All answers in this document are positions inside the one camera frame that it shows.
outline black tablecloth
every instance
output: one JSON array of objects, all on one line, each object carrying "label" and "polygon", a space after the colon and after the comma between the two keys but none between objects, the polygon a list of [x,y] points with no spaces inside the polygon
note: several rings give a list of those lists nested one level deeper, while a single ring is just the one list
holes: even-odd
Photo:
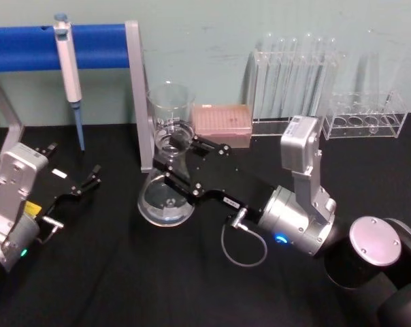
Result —
[{"label": "black tablecloth", "polygon": [[[373,326],[377,306],[393,291],[379,276],[358,291],[326,277],[322,260],[274,242],[257,268],[230,263],[220,248],[229,210],[198,207],[176,228],[141,218],[135,127],[84,128],[86,153],[74,127],[28,128],[29,146],[60,144],[54,162],[76,179],[103,167],[93,200],[60,208],[65,229],[45,247],[32,247],[10,273],[0,297],[0,326]],[[411,226],[411,115],[398,139],[321,142],[322,185],[341,217],[394,217]],[[280,166],[278,138],[257,138],[238,150],[246,170],[293,189]],[[231,253],[245,262],[261,247],[229,232]]]}]

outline glass beaker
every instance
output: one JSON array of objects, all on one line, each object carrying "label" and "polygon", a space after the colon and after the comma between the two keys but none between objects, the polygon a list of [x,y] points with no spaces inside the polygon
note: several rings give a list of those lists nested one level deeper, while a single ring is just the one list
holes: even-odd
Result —
[{"label": "glass beaker", "polygon": [[[184,154],[195,135],[191,124],[194,98],[186,87],[172,82],[148,92],[153,113],[154,142],[159,150],[157,155],[167,158],[174,170],[184,175],[185,179],[189,175]],[[174,136],[176,144],[170,142]],[[156,168],[148,175],[137,205],[146,220],[161,227],[180,225],[194,210],[184,196],[165,184],[165,175]]]}]

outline blue led light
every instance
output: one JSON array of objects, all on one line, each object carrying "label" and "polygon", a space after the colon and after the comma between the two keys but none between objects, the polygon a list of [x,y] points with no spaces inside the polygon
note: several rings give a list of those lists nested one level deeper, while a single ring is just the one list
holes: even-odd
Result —
[{"label": "blue led light", "polygon": [[275,241],[278,243],[287,243],[287,238],[285,238],[283,235],[275,235]]}]

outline gray cable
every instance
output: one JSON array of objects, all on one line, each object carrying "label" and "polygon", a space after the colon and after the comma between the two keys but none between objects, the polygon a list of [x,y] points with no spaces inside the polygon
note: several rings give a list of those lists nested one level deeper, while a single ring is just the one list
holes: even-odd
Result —
[{"label": "gray cable", "polygon": [[265,242],[265,240],[263,239],[263,237],[261,237],[260,235],[258,235],[256,232],[253,232],[252,230],[249,230],[245,225],[239,224],[239,226],[242,228],[242,230],[244,230],[245,232],[253,235],[254,237],[258,238],[261,242],[261,244],[263,245],[263,248],[265,249],[265,253],[263,254],[263,257],[261,257],[261,259],[253,264],[243,264],[241,262],[238,262],[236,260],[234,260],[227,252],[227,249],[225,248],[225,241],[224,241],[224,235],[225,235],[225,226],[226,224],[223,224],[222,226],[222,232],[220,233],[220,244],[222,245],[222,250],[224,251],[225,256],[227,257],[228,260],[230,260],[232,263],[234,263],[237,266],[241,266],[244,268],[252,268],[252,267],[257,267],[258,265],[262,264],[267,257],[267,244]]}]

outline white label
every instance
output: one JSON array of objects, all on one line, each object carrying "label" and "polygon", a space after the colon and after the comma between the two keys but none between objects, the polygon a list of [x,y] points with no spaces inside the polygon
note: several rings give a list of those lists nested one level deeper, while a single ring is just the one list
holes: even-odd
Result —
[{"label": "white label", "polygon": [[61,172],[60,170],[57,170],[57,169],[53,169],[51,172],[52,172],[53,174],[61,177],[61,178],[66,178],[66,176],[68,176],[68,175],[66,175],[66,173]]},{"label": "white label", "polygon": [[240,204],[238,204],[237,202],[234,202],[233,200],[230,200],[229,198],[225,196],[224,196],[224,202],[229,204],[230,206],[233,206],[236,209],[240,208]]}]

